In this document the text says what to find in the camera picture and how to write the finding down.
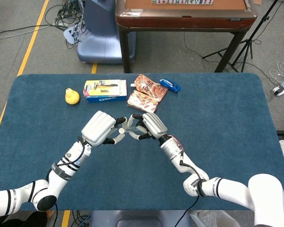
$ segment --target wooden table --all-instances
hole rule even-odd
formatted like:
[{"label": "wooden table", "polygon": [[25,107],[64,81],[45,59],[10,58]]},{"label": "wooden table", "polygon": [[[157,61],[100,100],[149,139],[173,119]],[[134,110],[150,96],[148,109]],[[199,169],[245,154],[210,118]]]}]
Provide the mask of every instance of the wooden table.
[{"label": "wooden table", "polygon": [[253,0],[213,0],[212,5],[152,4],[117,0],[124,73],[130,72],[127,33],[131,31],[230,32],[234,34],[215,72],[222,72],[257,18]]}]

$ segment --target blue table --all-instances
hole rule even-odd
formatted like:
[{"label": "blue table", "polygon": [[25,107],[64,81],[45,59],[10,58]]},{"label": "blue table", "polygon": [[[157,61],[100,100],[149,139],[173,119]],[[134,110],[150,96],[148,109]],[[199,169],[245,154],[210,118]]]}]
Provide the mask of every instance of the blue table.
[{"label": "blue table", "polygon": [[[23,75],[15,79],[0,127],[0,190],[45,179],[51,164],[76,141],[97,111],[129,117],[140,111],[126,102],[87,103],[82,95],[88,79],[126,79],[129,87],[138,74]],[[248,183],[268,173],[284,187],[284,159],[271,120],[261,81],[254,74],[148,74],[182,86],[168,92],[156,114],[169,133],[182,142],[188,156],[210,178]],[[64,91],[80,92],[70,106]],[[89,159],[65,186],[62,210],[185,210],[188,196],[181,174],[155,140],[126,137],[117,145],[93,148]],[[22,206],[32,210],[31,204]],[[201,198],[196,210],[243,207],[217,198]]]}]

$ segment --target robot finger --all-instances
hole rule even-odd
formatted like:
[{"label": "robot finger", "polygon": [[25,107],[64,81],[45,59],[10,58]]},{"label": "robot finger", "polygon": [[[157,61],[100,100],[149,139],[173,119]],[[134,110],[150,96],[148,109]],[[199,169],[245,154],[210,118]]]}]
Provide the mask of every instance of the robot finger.
[{"label": "robot finger", "polygon": [[137,130],[139,130],[139,131],[141,131],[141,132],[143,132],[145,134],[148,133],[147,129],[145,127],[143,127],[143,126],[137,126],[136,128],[137,128]]},{"label": "robot finger", "polygon": [[133,137],[136,140],[144,140],[144,139],[149,139],[151,138],[151,135],[146,133],[144,135],[137,135],[136,133],[130,131],[129,134],[131,135],[131,137]]},{"label": "robot finger", "polygon": [[126,117],[115,118],[115,126],[117,126],[118,124],[123,124],[126,121],[127,121]]},{"label": "robot finger", "polygon": [[141,114],[132,114],[132,116],[134,119],[137,119],[137,120],[143,120],[143,116]]},{"label": "robot finger", "polygon": [[106,138],[102,144],[116,144],[116,142],[112,138]]},{"label": "robot finger", "polygon": [[125,137],[125,134],[119,134],[115,138],[113,138],[113,140],[115,141],[115,144],[117,144],[118,142],[123,140],[124,137]]},{"label": "robot finger", "polygon": [[143,120],[139,120],[138,123],[136,123],[136,127],[138,126],[142,126],[144,128],[146,128],[145,124],[143,123]]},{"label": "robot finger", "polygon": [[124,129],[130,128],[131,125],[133,124],[133,121],[134,121],[134,118],[133,118],[133,115],[131,115],[130,118],[128,119],[127,126],[123,128]]}]

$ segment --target snack bag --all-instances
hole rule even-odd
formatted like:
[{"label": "snack bag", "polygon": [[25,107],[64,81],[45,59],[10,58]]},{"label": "snack bag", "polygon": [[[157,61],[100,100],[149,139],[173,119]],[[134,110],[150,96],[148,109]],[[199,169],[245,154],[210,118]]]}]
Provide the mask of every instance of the snack bag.
[{"label": "snack bag", "polygon": [[158,106],[158,102],[150,98],[148,95],[133,91],[127,100],[127,104],[133,108],[146,111],[149,113],[155,112]]},{"label": "snack bag", "polygon": [[147,76],[140,74],[134,81],[134,87],[138,91],[148,94],[157,102],[160,102],[168,89],[161,84],[153,82]]}]

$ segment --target white cable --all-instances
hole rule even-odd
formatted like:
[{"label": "white cable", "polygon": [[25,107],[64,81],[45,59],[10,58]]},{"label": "white cable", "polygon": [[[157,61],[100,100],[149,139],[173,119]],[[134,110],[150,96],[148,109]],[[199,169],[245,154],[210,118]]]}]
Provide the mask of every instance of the white cable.
[{"label": "white cable", "polygon": [[277,77],[280,76],[280,77],[284,78],[284,63],[281,62],[281,61],[278,61],[277,62],[277,67],[278,67],[278,70],[270,70],[269,71],[269,75],[271,77],[273,77],[279,83],[283,83],[284,81],[278,80]]},{"label": "white cable", "polygon": [[32,30],[32,31],[29,31],[29,32],[23,32],[23,33],[16,34],[16,35],[9,35],[9,36],[5,36],[5,37],[1,37],[0,39],[10,38],[10,37],[18,36],[18,35],[24,35],[24,34],[27,34],[27,33],[34,32],[34,31],[39,31],[39,30],[44,29],[44,28],[47,28],[47,27],[50,27],[50,25],[49,25],[49,26],[42,27],[42,28],[39,28],[39,29],[36,29],[36,30]]}]

